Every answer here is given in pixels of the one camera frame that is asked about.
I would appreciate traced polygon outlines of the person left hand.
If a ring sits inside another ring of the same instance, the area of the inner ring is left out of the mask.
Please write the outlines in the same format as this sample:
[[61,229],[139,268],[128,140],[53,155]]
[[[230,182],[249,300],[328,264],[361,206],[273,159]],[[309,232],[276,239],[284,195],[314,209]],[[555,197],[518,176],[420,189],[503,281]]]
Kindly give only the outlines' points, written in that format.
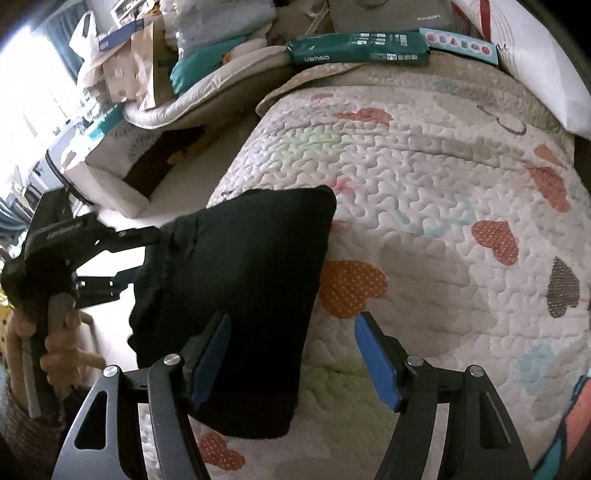
[[[46,337],[46,353],[41,357],[39,365],[53,387],[80,385],[85,368],[102,370],[106,367],[102,356],[81,349],[80,326],[91,326],[92,323],[93,318],[86,312],[71,311],[65,316],[64,326]],[[13,310],[10,313],[6,326],[9,385],[12,397],[24,411],[28,409],[28,401],[23,373],[22,341],[30,339],[35,332],[35,324],[22,311]]]

